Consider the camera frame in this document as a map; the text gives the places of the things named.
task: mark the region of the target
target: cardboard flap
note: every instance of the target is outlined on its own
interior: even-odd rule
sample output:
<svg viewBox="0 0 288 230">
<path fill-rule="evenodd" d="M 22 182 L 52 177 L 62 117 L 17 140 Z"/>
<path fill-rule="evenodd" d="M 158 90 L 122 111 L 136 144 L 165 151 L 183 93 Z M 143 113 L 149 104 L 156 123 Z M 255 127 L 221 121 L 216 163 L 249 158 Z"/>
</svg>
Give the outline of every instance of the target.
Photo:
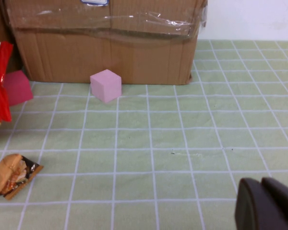
<svg viewBox="0 0 288 230">
<path fill-rule="evenodd" d="M 207 0 L 110 0 L 92 6 L 80 0 L 0 0 L 12 28 L 27 30 L 114 29 L 195 36 Z"/>
<path fill-rule="evenodd" d="M 16 29 L 110 28 L 110 7 L 94 7 L 80 0 L 1 0 Z"/>
</svg>

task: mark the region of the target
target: pink block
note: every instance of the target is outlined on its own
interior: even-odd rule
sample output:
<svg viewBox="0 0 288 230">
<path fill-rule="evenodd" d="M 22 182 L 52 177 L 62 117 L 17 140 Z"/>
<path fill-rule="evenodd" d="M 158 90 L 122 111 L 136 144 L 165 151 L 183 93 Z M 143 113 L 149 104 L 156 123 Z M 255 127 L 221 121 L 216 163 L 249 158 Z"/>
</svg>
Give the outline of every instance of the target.
<svg viewBox="0 0 288 230">
<path fill-rule="evenodd" d="M 121 77 L 110 70 L 104 70 L 91 77 L 92 94 L 108 103 L 121 96 Z"/>
<path fill-rule="evenodd" d="M 21 70 L 5 75 L 4 88 L 8 94 L 10 106 L 33 99 L 30 82 Z"/>
</svg>

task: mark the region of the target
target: label on box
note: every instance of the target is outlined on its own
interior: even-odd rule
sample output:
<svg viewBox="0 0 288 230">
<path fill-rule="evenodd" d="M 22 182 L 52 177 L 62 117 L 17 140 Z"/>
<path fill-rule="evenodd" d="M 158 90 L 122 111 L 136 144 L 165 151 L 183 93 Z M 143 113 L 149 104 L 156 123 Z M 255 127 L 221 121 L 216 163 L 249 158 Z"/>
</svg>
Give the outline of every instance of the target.
<svg viewBox="0 0 288 230">
<path fill-rule="evenodd" d="M 81 2 L 94 6 L 107 6 L 110 0 L 81 0 Z"/>
</svg>

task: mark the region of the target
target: white grid line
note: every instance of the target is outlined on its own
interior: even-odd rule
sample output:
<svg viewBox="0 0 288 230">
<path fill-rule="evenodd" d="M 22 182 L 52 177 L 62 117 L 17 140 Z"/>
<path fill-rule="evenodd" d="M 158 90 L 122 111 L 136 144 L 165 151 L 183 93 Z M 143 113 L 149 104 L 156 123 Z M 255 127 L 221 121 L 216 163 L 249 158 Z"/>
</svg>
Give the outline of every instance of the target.
<svg viewBox="0 0 288 230">
<path fill-rule="evenodd" d="M 206 62 L 213 62 L 213 61 L 238 61 L 238 62 L 241 62 L 241 60 L 238 58 L 238 59 L 194 59 L 195 62 L 198 62 L 198 61 L 206 61 Z M 243 59 L 244 61 L 265 61 L 265 58 L 260 58 L 260 59 Z M 266 59 L 267 61 L 286 61 L 285 58 L 279 58 L 279 59 Z"/>
<path fill-rule="evenodd" d="M 227 147 L 215 147 L 215 148 L 189 148 L 189 150 L 229 150 L 229 149 L 237 149 L 237 150 L 256 150 L 257 148 L 256 147 L 236 147 L 236 146 L 227 146 Z M 288 147 L 278 147 L 278 146 L 275 146 L 275 147 L 259 147 L 259 149 L 261 150 L 275 150 L 275 149 L 278 149 L 278 150 L 288 150 Z M 150 150 L 150 148 L 138 148 L 138 149 L 125 149 L 125 148 L 118 148 L 117 149 L 118 151 L 143 151 L 143 150 Z M 185 150 L 185 148 L 153 148 L 153 150 L 168 150 L 168 151 L 172 151 L 172 150 Z M 41 150 L 40 149 L 23 149 L 21 150 L 21 152 L 40 152 Z M 45 149 L 44 152 L 77 152 L 78 149 Z M 104 148 L 104 149 L 81 149 L 81 151 L 115 151 L 115 149 L 112 149 L 112 148 Z M 19 149 L 11 149 L 11 150 L 8 150 L 8 152 L 19 152 Z"/>
<path fill-rule="evenodd" d="M 153 190 L 154 190 L 154 203 L 155 203 L 155 215 L 156 215 L 156 230 L 160 229 L 159 223 L 159 208 L 158 208 L 158 197 L 157 197 L 157 188 L 156 188 L 156 174 L 155 174 L 155 159 L 153 152 L 153 138 L 152 138 L 152 129 L 150 122 L 150 107 L 149 107 L 149 98 L 148 98 L 148 86 L 146 85 L 146 102 L 147 102 L 147 119 L 148 119 L 148 128 L 149 128 L 149 146 L 150 146 L 150 157 L 152 164 L 152 175 L 153 175 Z"/>
<path fill-rule="evenodd" d="M 230 69 L 230 70 L 223 70 L 225 73 L 227 73 L 227 72 L 246 72 L 246 71 L 249 71 L 249 72 L 271 72 L 271 70 L 270 69 L 256 69 L 256 70 L 254 70 L 254 69 L 239 69 L 239 70 L 235 70 L 235 69 Z M 199 73 L 200 72 L 220 72 L 221 71 L 221 69 L 198 69 L 197 70 Z M 276 70 L 276 71 L 279 71 L 279 72 L 288 72 L 288 69 L 278 69 L 278 70 Z"/>
<path fill-rule="evenodd" d="M 34 85 L 35 85 L 35 83 L 33 82 L 32 85 L 31 85 L 31 89 L 33 89 Z M 10 141 L 11 141 L 11 139 L 12 139 L 12 137 L 13 137 L 15 131 L 16 131 L 18 122 L 19 122 L 20 117 L 22 116 L 22 114 L 23 114 L 23 112 L 24 112 L 24 108 L 25 108 L 25 105 L 26 105 L 26 104 L 27 104 L 27 102 L 25 102 L 25 103 L 23 104 L 22 108 L 21 108 L 21 111 L 20 111 L 20 113 L 19 113 L 19 115 L 18 115 L 18 118 L 17 118 L 17 120 L 16 120 L 16 122 L 15 122 L 15 124 L 14 124 L 14 127 L 13 127 L 13 129 L 12 129 L 12 132 L 11 132 L 11 134 L 10 134 L 7 142 L 6 142 L 6 145 L 5 145 L 5 147 L 4 147 L 4 150 L 3 150 L 2 155 L 1 155 L 1 157 L 0 157 L 0 161 L 3 159 L 5 153 L 7 152 L 7 149 L 8 149 L 8 147 L 9 147 Z"/>
<path fill-rule="evenodd" d="M 258 51 L 258 49 L 199 49 L 199 50 L 196 50 L 196 52 L 205 52 L 205 51 Z M 261 50 L 264 50 L 264 51 L 279 51 L 279 49 L 261 49 Z"/>
<path fill-rule="evenodd" d="M 89 97 L 91 95 L 91 91 L 90 90 L 91 89 L 89 88 L 88 96 L 87 96 L 87 99 L 86 99 L 85 110 L 87 110 L 87 108 L 88 108 L 88 103 L 89 103 L 89 100 L 90 100 Z M 70 210 L 71 210 L 71 201 L 72 201 L 72 195 L 73 195 L 75 184 L 76 184 L 76 177 L 77 177 L 76 174 L 78 172 L 78 166 L 79 166 L 79 159 L 80 159 L 80 153 L 81 153 L 81 146 L 82 146 L 82 139 L 83 139 L 83 135 L 84 135 L 85 123 L 86 123 L 86 112 L 84 113 L 83 126 L 82 126 L 82 130 L 81 130 L 79 148 L 78 148 L 78 152 L 77 152 L 77 159 L 76 159 L 76 164 L 75 164 L 75 175 L 73 176 L 73 179 L 72 179 L 72 187 L 71 187 L 71 192 L 70 192 L 70 195 L 69 195 L 69 202 L 68 202 L 67 210 L 66 210 L 66 217 L 65 217 L 65 224 L 64 224 L 64 229 L 65 230 L 68 229 L 69 215 L 70 215 Z"/>
<path fill-rule="evenodd" d="M 232 170 L 232 173 L 265 173 L 267 170 Z M 288 169 L 270 170 L 272 173 L 288 173 Z M 177 173 L 177 174 L 229 174 L 229 171 L 155 171 L 155 174 L 163 173 Z M 153 171 L 147 172 L 83 172 L 83 173 L 41 173 L 36 175 L 37 177 L 71 177 L 71 176 L 112 176 L 112 175 L 149 175 L 153 174 Z"/>
<path fill-rule="evenodd" d="M 158 199 L 158 202 L 235 202 L 235 198 L 200 198 L 200 199 Z M 153 203 L 154 200 L 115 200 L 115 204 Z M 32 202 L 28 206 L 36 205 L 65 205 L 69 201 Z M 112 204 L 112 200 L 73 200 L 72 204 Z M 25 203 L 0 203 L 1 207 L 23 206 Z"/>
<path fill-rule="evenodd" d="M 114 166 L 113 166 L 113 187 L 112 187 L 112 204 L 111 204 L 111 226 L 110 229 L 114 230 L 115 220 L 115 191 L 116 191 L 116 174 L 117 174 L 117 147 L 118 147 L 118 127 L 119 127 L 119 104 L 120 99 L 116 101 L 116 124 L 115 124 L 115 144 L 114 144 Z"/>
<path fill-rule="evenodd" d="M 227 84 L 226 82 L 216 82 L 215 84 Z M 251 81 L 248 82 L 243 82 L 242 84 L 253 84 Z M 230 94 L 208 94 L 206 95 L 207 97 L 231 97 Z M 265 94 L 267 97 L 288 97 L 288 94 Z M 45 98 L 45 97 L 51 97 L 55 98 L 57 95 L 49 95 L 49 96 L 40 96 L 39 98 Z M 68 97 L 80 97 L 80 98 L 86 98 L 83 96 L 68 96 Z M 143 98 L 176 98 L 176 96 L 146 96 L 146 95 L 132 95 L 132 96 L 121 96 L 120 98 L 134 98 L 134 97 L 143 97 Z M 203 94 L 182 94 L 182 95 L 177 95 L 178 98 L 183 98 L 183 97 L 204 97 Z M 246 95 L 241 95 L 238 94 L 236 97 L 261 97 L 259 94 L 246 94 Z"/>
<path fill-rule="evenodd" d="M 237 106 L 238 106 L 238 108 L 239 108 L 239 111 L 240 111 L 240 114 L 241 114 L 241 116 L 242 116 L 242 118 L 243 118 L 243 121 L 244 121 L 246 127 L 248 128 L 248 132 L 249 132 L 250 136 L 252 137 L 252 140 L 253 140 L 253 142 L 254 142 L 254 144 L 255 144 L 255 147 L 256 147 L 259 155 L 260 155 L 260 158 L 262 159 L 262 162 L 263 162 L 263 164 L 264 164 L 264 167 L 266 168 L 269 176 L 272 176 L 271 173 L 270 173 L 270 171 L 269 171 L 268 165 L 267 165 L 267 163 L 265 162 L 264 156 L 262 155 L 260 149 L 258 148 L 257 141 L 256 141 L 256 139 L 255 139 L 255 137 L 254 137 L 254 135 L 253 135 L 250 127 L 249 127 L 249 124 L 248 124 L 248 122 L 247 122 L 247 120 L 246 120 L 243 112 L 242 112 L 242 109 L 241 109 L 241 107 L 240 107 L 240 104 L 239 104 L 239 102 L 238 102 L 238 99 L 236 98 L 236 96 L 235 96 L 235 94 L 234 94 L 234 92 L 233 92 L 233 90 L 232 90 L 232 88 L 231 88 L 231 86 L 230 86 L 230 84 L 229 84 L 229 82 L 228 82 L 228 80 L 227 80 L 227 77 L 226 77 L 225 73 L 224 73 L 224 72 L 222 72 L 222 73 L 223 73 L 223 76 L 224 76 L 224 78 L 225 78 L 225 80 L 226 80 L 226 82 L 227 82 L 227 84 L 228 84 L 228 87 L 229 87 L 229 89 L 230 89 L 230 92 L 231 92 L 231 94 L 232 94 L 232 96 L 233 96 L 233 98 L 234 98 L 234 100 L 235 100 L 235 102 L 236 102 L 236 104 L 237 104 Z"/>
<path fill-rule="evenodd" d="M 287 60 L 288 60 L 288 55 L 285 53 L 284 49 L 282 49 L 282 47 L 280 47 L 280 45 L 279 45 L 279 43 L 278 43 L 278 42 L 275 42 L 275 43 L 276 43 L 276 45 L 279 47 L 280 51 L 282 51 L 282 52 L 283 52 L 283 54 L 285 55 L 285 57 L 286 57 L 286 58 L 287 58 Z"/>
<path fill-rule="evenodd" d="M 259 47 L 258 47 L 258 45 L 256 44 L 256 42 L 254 42 L 254 43 L 255 43 L 257 49 L 259 50 L 259 52 L 262 54 L 262 51 L 259 49 Z M 270 65 L 270 63 L 268 63 L 268 65 L 269 65 L 269 67 L 271 68 L 271 70 L 274 72 L 274 74 L 276 75 L 276 77 L 278 78 L 278 80 L 280 81 L 280 83 L 282 84 L 282 86 L 283 86 L 283 87 L 285 88 L 285 90 L 288 92 L 287 87 L 284 85 L 284 83 L 282 82 L 282 80 L 280 79 L 280 77 L 279 77 L 279 76 L 277 75 L 277 73 L 274 71 L 274 69 L 272 68 L 272 66 Z M 262 92 L 261 92 L 261 90 L 259 89 L 258 85 L 257 85 L 256 82 L 254 81 L 254 78 L 253 78 L 252 76 L 251 76 L 251 78 L 252 78 L 253 82 L 255 83 L 258 91 L 259 91 L 260 94 L 263 96 L 264 101 L 266 102 L 266 104 L 268 105 L 269 109 L 271 110 L 274 119 L 276 120 L 278 126 L 279 126 L 280 129 L 282 130 L 282 133 L 284 134 L 284 136 L 285 136 L 285 138 L 286 138 L 286 140 L 287 140 L 287 142 L 288 142 L 288 135 L 287 135 L 287 133 L 285 132 L 285 130 L 284 130 L 284 128 L 282 127 L 282 125 L 280 124 L 280 121 L 278 120 L 278 118 L 277 118 L 277 116 L 275 115 L 275 113 L 272 111 L 272 108 L 271 108 L 270 104 L 268 103 L 268 101 L 267 101 L 267 99 L 265 98 L 265 96 L 262 94 Z"/>
<path fill-rule="evenodd" d="M 206 95 L 206 94 L 205 94 L 204 87 L 203 87 L 202 84 L 201 84 L 201 88 L 202 88 L 203 94 Z M 217 128 L 216 128 L 216 121 L 215 121 L 215 118 L 214 118 L 214 116 L 213 116 L 213 114 L 212 114 L 212 112 L 211 112 L 210 105 L 209 105 L 209 101 L 208 101 L 208 98 L 207 98 L 206 96 L 205 96 L 205 100 L 206 100 L 207 108 L 208 108 L 208 110 L 209 110 L 209 114 L 210 114 L 210 117 L 211 117 L 211 121 L 212 121 L 213 126 L 214 126 L 214 128 L 215 128 L 215 133 L 216 133 L 217 140 L 218 140 L 218 142 L 219 142 L 220 147 L 222 148 L 222 153 L 223 153 L 223 156 L 224 156 L 225 161 L 226 161 L 226 166 L 227 166 L 228 172 L 229 172 L 229 174 L 230 174 L 231 181 L 232 181 L 232 183 L 233 183 L 235 192 L 237 193 L 237 192 L 238 192 L 238 188 L 237 188 L 237 185 L 236 185 L 236 182 L 235 182 L 235 178 L 234 178 L 234 176 L 233 176 L 233 174 L 232 174 L 232 171 L 231 171 L 231 169 L 230 169 L 228 157 L 227 157 L 227 154 L 226 154 L 226 152 L 225 152 L 225 150 L 224 150 L 224 146 L 223 146 L 223 144 L 222 144 L 222 141 L 221 141 L 219 132 L 218 132 L 218 130 L 217 130 Z"/>
<path fill-rule="evenodd" d="M 213 110 L 213 112 L 237 112 L 239 110 Z M 254 113 L 263 113 L 263 112 L 271 112 L 270 109 L 263 109 L 263 110 L 242 110 L 243 112 L 254 112 Z M 288 109 L 272 109 L 274 112 L 288 112 Z M 116 111 L 113 110 L 91 110 L 88 112 L 94 113 L 115 113 Z M 164 113 L 177 113 L 176 110 L 169 110 L 169 111 L 150 111 L 152 114 L 164 114 Z M 208 113 L 208 110 L 181 110 L 182 113 Z M 24 112 L 24 114 L 51 114 L 52 112 Z M 77 111 L 64 111 L 64 112 L 56 112 L 56 114 L 69 114 L 69 113 L 84 113 L 84 110 L 77 110 Z M 119 113 L 147 113 L 146 110 L 123 110 L 119 111 Z"/>
<path fill-rule="evenodd" d="M 57 99 L 56 99 L 56 103 L 55 103 L 55 106 L 54 106 L 54 109 L 53 109 L 53 113 L 52 113 L 52 116 L 51 116 L 51 120 L 50 120 L 50 123 L 49 123 L 49 126 L 48 126 L 48 131 L 47 131 L 47 133 L 46 133 L 46 135 L 45 135 L 44 142 L 43 142 L 42 149 L 41 149 L 41 151 L 40 151 L 40 154 L 39 154 L 38 162 L 37 162 L 37 163 L 40 163 L 40 160 L 41 160 L 41 158 L 42 158 L 43 150 L 44 150 L 45 145 L 46 145 L 46 141 L 47 141 L 47 138 L 48 138 L 49 130 L 50 130 L 50 127 L 51 127 L 52 122 L 53 122 L 54 114 L 55 114 L 55 111 L 56 111 L 56 108 L 57 108 L 57 105 L 58 105 L 58 101 L 59 101 L 59 97 L 60 97 L 60 93 L 62 92 L 62 89 L 63 89 L 63 83 L 61 84 L 60 91 L 59 91 L 58 96 L 57 96 Z M 35 181 L 35 178 L 33 178 L 33 180 L 32 180 L 31 183 L 30 183 L 29 192 L 28 192 L 27 198 L 26 198 L 26 200 L 25 200 L 25 204 L 24 204 L 23 210 L 21 211 L 21 216 L 20 216 L 20 220 L 19 220 L 19 223 L 18 223 L 17 230 L 20 230 L 20 229 L 21 229 L 21 225 L 22 225 L 23 219 L 24 219 L 24 214 L 25 214 L 27 205 L 28 205 L 28 203 L 29 203 L 30 195 L 31 195 L 32 188 L 33 188 L 33 185 L 34 185 L 34 181 Z"/>
<path fill-rule="evenodd" d="M 181 128 L 182 128 L 182 134 L 183 134 L 183 140 L 184 140 L 184 144 L 185 144 L 185 150 L 186 150 L 187 156 L 188 156 L 189 168 L 190 168 L 190 171 L 193 171 L 192 161 L 191 161 L 189 148 L 188 148 L 188 141 L 187 141 L 186 133 L 184 131 L 184 125 L 183 125 L 183 121 L 182 121 L 182 117 L 181 117 L 180 105 L 179 105 L 179 100 L 178 100 L 177 92 L 176 92 L 176 86 L 173 86 L 173 88 L 174 88 L 174 93 L 175 93 L 175 96 L 176 96 L 177 109 L 178 109 L 178 114 L 179 114 L 179 119 L 180 119 L 180 125 L 181 125 Z M 194 187 L 195 197 L 197 199 L 197 208 L 198 208 L 198 212 L 199 212 L 199 216 L 200 216 L 200 220 L 201 220 L 202 229 L 205 230 L 206 229 L 205 221 L 204 221 L 204 218 L 203 218 L 202 207 L 201 207 L 201 204 L 200 204 L 200 202 L 198 200 L 199 195 L 198 195 L 198 191 L 197 191 L 197 187 L 196 187 L 196 181 L 195 181 L 195 177 L 194 177 L 193 173 L 191 173 L 191 178 L 192 178 L 192 183 L 193 183 L 193 187 Z"/>
<path fill-rule="evenodd" d="M 184 128 L 184 130 L 192 130 L 192 129 L 215 129 L 212 126 L 194 126 L 194 127 L 189 127 L 189 128 Z M 244 130 L 244 129 L 251 129 L 251 130 L 270 130 L 270 129 L 281 129 L 280 127 L 277 126 L 272 126 L 272 127 L 217 127 L 217 130 Z M 82 129 L 79 128 L 57 128 L 57 129 L 50 129 L 50 131 L 81 131 Z M 148 128 L 118 128 L 118 131 L 149 131 Z M 151 130 L 154 131 L 182 131 L 182 128 L 151 128 Z M 1 132 L 9 132 L 11 129 L 5 129 L 1 130 Z M 18 129 L 16 132 L 45 132 L 47 129 Z M 86 128 L 84 131 L 116 131 L 115 128 Z"/>
</svg>

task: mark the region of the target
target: plastic wrap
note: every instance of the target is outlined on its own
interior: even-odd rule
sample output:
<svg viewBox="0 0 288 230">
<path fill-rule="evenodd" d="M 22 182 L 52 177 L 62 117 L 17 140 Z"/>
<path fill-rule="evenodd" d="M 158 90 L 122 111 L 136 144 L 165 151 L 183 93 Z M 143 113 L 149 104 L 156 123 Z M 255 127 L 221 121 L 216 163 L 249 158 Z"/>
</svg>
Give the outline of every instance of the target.
<svg viewBox="0 0 288 230">
<path fill-rule="evenodd" d="M 5 0 L 13 30 L 122 36 L 195 37 L 205 26 L 207 0 Z"/>
</svg>

